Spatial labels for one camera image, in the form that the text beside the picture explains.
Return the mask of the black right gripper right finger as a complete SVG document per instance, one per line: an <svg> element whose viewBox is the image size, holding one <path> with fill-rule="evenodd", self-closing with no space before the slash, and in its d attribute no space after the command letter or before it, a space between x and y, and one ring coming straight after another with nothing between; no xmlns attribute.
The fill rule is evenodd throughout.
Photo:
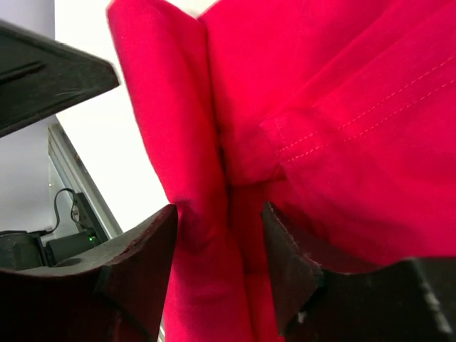
<svg viewBox="0 0 456 342"><path fill-rule="evenodd" d="M455 260L378 266L292 224L261 218L278 331L287 341L453 341Z"/></svg>

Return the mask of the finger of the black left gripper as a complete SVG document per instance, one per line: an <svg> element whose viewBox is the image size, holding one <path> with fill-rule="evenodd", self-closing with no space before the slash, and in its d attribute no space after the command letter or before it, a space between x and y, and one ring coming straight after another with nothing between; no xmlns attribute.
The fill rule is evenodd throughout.
<svg viewBox="0 0 456 342"><path fill-rule="evenodd" d="M120 84L111 63L1 22L1 136Z"/></svg>

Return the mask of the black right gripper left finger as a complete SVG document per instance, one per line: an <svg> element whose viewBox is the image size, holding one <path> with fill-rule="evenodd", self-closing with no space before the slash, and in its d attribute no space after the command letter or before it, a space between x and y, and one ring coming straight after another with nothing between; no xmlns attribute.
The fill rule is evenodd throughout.
<svg viewBox="0 0 456 342"><path fill-rule="evenodd" d="M177 223L177 208L169 204L56 266L2 269L1 339L156 341Z"/></svg>

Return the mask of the crimson red t shirt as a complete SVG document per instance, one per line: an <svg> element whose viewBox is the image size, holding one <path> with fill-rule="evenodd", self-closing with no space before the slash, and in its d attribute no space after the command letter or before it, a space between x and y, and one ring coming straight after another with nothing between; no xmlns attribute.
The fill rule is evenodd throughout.
<svg viewBox="0 0 456 342"><path fill-rule="evenodd" d="M278 341L260 211L376 264L455 255L455 3L114 1L180 227L168 341Z"/></svg>

